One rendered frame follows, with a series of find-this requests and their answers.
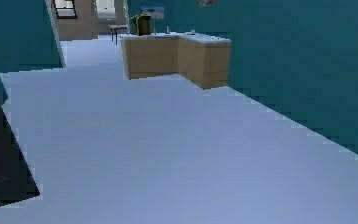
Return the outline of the black cabinet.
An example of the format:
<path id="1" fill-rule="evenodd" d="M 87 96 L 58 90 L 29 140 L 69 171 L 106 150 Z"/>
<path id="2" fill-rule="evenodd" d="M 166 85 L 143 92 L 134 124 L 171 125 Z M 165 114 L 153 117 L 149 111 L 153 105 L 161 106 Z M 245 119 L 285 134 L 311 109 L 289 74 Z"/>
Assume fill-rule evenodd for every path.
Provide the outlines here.
<path id="1" fill-rule="evenodd" d="M 0 207 L 40 195 L 0 105 Z"/>

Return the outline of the blue framed wall picture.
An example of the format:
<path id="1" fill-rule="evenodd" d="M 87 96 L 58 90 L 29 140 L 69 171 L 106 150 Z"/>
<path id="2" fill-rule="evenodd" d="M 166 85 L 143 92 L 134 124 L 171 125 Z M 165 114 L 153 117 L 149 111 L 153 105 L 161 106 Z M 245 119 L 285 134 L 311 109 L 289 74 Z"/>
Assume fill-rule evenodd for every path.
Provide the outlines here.
<path id="1" fill-rule="evenodd" d="M 142 3 L 140 9 L 143 14 L 151 16 L 153 19 L 163 19 L 165 7 L 163 3 Z"/>

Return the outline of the wooden corner kitchen counter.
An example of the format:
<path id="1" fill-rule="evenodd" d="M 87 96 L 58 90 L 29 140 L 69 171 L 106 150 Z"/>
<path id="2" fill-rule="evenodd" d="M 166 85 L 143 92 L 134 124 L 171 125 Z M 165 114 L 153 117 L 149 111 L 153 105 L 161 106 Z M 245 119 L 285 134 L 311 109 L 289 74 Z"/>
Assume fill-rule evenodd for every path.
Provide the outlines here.
<path id="1" fill-rule="evenodd" d="M 120 42 L 128 79 L 180 74 L 201 89 L 227 85 L 230 39 L 171 32 L 122 34 Z"/>

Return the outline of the white window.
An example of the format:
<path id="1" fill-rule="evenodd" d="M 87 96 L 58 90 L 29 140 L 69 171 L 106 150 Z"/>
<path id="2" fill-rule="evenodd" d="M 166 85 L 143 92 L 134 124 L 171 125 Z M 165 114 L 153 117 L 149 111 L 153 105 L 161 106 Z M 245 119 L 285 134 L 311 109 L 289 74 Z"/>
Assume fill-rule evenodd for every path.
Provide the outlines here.
<path id="1" fill-rule="evenodd" d="M 116 17 L 115 0 L 96 0 L 97 15 L 100 19 Z"/>

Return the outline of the black framed window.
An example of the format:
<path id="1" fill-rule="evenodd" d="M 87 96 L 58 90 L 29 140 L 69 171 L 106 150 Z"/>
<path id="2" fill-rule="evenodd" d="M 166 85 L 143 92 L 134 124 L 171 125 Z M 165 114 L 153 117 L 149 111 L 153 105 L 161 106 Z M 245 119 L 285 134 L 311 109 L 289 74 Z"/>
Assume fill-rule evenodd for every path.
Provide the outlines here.
<path id="1" fill-rule="evenodd" d="M 54 8 L 58 19 L 76 19 L 74 0 L 53 0 Z"/>

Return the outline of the dark small table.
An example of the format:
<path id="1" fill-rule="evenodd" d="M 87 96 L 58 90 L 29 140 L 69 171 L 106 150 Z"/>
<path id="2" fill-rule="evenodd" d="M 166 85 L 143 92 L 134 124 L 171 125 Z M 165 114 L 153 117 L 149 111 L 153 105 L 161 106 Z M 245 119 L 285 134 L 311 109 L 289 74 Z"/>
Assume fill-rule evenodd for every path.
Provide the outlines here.
<path id="1" fill-rule="evenodd" d="M 116 25 L 116 24 L 110 24 L 109 25 L 110 32 L 111 32 L 111 40 L 117 44 L 118 43 L 118 34 L 120 30 L 128 30 L 127 25 Z"/>

